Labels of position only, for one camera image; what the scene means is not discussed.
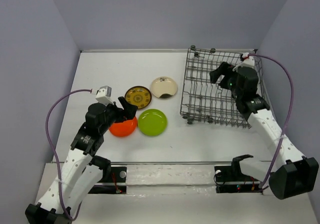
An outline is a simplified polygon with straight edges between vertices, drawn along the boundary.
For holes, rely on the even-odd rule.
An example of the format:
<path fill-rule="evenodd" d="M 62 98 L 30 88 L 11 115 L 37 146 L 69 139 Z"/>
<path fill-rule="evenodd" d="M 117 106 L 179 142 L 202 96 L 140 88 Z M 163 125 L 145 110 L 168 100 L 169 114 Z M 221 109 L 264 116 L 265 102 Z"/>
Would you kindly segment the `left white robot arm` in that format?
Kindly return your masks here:
<path fill-rule="evenodd" d="M 57 162 L 57 177 L 36 204 L 25 214 L 29 223 L 72 223 L 85 196 L 98 183 L 110 177 L 111 162 L 97 156 L 104 134 L 114 123 L 132 120 L 137 106 L 119 97 L 122 107 L 104 99 L 91 104 L 85 122 L 76 134 L 63 164 Z"/>

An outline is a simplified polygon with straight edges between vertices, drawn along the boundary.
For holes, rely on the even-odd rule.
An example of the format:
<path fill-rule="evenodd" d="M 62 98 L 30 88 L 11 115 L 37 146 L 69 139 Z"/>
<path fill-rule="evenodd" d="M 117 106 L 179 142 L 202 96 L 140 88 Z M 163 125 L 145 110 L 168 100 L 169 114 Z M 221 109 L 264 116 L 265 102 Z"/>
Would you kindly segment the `orange plate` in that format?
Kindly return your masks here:
<path fill-rule="evenodd" d="M 137 118 L 134 117 L 132 120 L 127 120 L 122 123 L 114 123 L 109 128 L 109 132 L 116 137 L 127 137 L 135 131 L 138 124 L 137 122 Z"/>

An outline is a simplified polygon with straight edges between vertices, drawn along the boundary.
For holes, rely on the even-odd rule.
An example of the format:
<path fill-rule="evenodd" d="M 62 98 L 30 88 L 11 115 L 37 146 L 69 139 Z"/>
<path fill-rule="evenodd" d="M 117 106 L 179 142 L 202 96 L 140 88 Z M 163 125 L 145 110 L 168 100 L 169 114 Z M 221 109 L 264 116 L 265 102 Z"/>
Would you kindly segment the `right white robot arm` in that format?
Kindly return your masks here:
<path fill-rule="evenodd" d="M 278 199 L 286 199 L 314 189 L 319 164 L 299 151 L 275 120 L 267 101 L 258 94 L 259 77 L 253 66 L 234 66 L 222 62 L 210 72 L 210 82 L 230 90 L 238 112 L 257 132 L 273 155 L 269 167 L 242 156 L 230 167 L 236 180 L 246 176 L 260 181 L 260 189 L 270 188 Z"/>

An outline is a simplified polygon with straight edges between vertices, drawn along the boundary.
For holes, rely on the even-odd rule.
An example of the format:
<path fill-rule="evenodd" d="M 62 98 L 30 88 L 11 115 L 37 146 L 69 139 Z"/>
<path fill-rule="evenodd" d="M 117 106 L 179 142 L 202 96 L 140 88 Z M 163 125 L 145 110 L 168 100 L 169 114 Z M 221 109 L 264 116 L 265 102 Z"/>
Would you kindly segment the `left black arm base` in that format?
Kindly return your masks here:
<path fill-rule="evenodd" d="M 110 172 L 103 175 L 96 183 L 89 194 L 126 194 L 127 167 L 112 166 Z"/>

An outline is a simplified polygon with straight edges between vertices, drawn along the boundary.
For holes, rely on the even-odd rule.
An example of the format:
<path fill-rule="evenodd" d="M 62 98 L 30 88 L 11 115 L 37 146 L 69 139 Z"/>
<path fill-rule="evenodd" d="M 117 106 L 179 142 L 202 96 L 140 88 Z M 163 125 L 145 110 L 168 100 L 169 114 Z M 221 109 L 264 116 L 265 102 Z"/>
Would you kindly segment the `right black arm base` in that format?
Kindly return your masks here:
<path fill-rule="evenodd" d="M 234 157 L 230 165 L 214 167 L 213 181 L 216 185 L 216 193 L 262 193 L 259 181 L 252 176 L 242 173 L 240 162 L 253 158 L 246 154 Z"/>

